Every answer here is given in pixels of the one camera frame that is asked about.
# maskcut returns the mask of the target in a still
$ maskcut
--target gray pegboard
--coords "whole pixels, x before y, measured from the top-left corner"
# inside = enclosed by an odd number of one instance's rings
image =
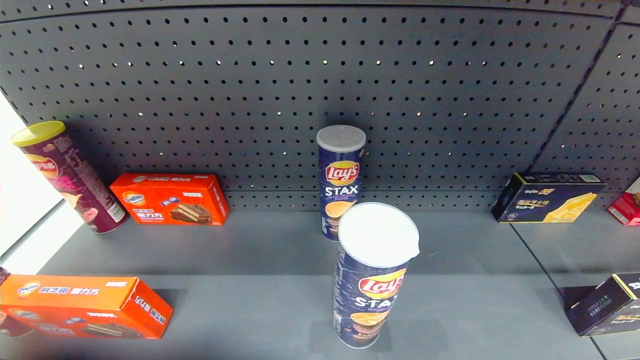
[[[360,201],[378,201],[404,211],[489,211],[500,192],[364,191]],[[305,211],[318,208],[317,192],[227,192],[231,209]]]
[[[27,123],[67,121],[107,181],[215,172],[225,191],[315,190],[315,134],[344,122],[369,138],[368,190],[497,191],[530,165],[609,23],[453,7],[88,13],[0,25],[0,83]]]
[[[640,24],[640,1],[632,0],[621,19],[628,24]]]
[[[166,8],[175,6],[241,6],[241,5],[426,5],[426,6],[477,6],[510,8],[546,12],[579,13],[613,17],[618,11],[618,0],[418,0],[418,1],[360,1],[360,0],[4,0],[0,4],[0,22],[60,16],[77,13],[133,10],[139,8]]]
[[[588,170],[620,193],[640,176],[640,28],[619,25],[534,166]]]

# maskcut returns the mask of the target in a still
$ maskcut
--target white plastic lid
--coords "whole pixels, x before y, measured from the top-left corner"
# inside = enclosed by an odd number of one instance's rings
[[[329,151],[352,152],[364,146],[367,136],[355,126],[333,125],[320,129],[316,141],[320,147]]]
[[[397,208],[363,202],[349,208],[338,224],[338,239],[347,254],[376,268],[402,265],[420,253],[418,228]]]

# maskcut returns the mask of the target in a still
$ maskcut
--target red box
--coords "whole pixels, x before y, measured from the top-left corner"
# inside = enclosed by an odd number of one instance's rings
[[[609,206],[609,212],[626,226],[640,225],[640,179],[637,179],[622,196]]]
[[[159,339],[173,309],[137,277],[11,275],[0,309],[45,334]]]
[[[111,191],[139,224],[222,225],[229,214],[211,174],[124,173]]]

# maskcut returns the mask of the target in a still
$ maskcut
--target cylindrical container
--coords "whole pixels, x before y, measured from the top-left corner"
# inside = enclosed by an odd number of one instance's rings
[[[402,211],[364,202],[340,220],[333,325],[352,348],[370,347],[396,301],[409,260],[419,252],[415,224]]]
[[[332,241],[338,241],[340,217],[356,203],[362,190],[362,148],[367,137],[357,127],[334,125],[318,131],[316,141],[320,146],[322,232]]]
[[[60,121],[18,131],[11,141],[97,233],[122,225],[127,212],[76,149]]]

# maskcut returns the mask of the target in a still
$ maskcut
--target shelf surface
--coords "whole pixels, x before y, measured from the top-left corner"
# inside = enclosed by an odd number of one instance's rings
[[[617,272],[640,272],[640,229],[606,211],[587,211],[572,224],[514,224],[559,288],[595,286]],[[640,357],[640,332],[595,336],[607,360]]]
[[[313,212],[241,212],[224,227],[79,230],[42,270],[140,275],[175,308],[162,340],[34,335],[23,358],[601,359],[511,226],[488,213],[408,213],[421,253],[379,340],[352,350],[331,322],[336,244]],[[39,350],[26,346],[37,341]]]

